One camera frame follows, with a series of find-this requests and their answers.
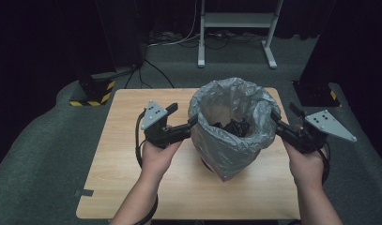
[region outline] wooden table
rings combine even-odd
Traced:
[[[282,110],[275,89],[267,88]],[[162,107],[178,103],[168,117],[177,126],[188,119],[189,102],[197,89],[118,90],[102,131],[97,152],[77,208],[79,218],[112,218],[135,184],[140,167],[135,157],[135,123],[153,99]],[[154,219],[291,219],[299,218],[297,190],[289,171],[288,155],[277,137],[256,161],[223,182],[200,159],[191,139],[174,156],[159,189]]]

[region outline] gray plastic bag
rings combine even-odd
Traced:
[[[240,78],[213,81],[192,97],[188,116],[198,114],[191,139],[204,163],[222,181],[232,179],[255,161],[261,149],[275,139],[271,110],[280,113],[275,99],[263,87]],[[223,126],[231,119],[245,118],[250,124],[246,137],[239,138],[212,124]]]

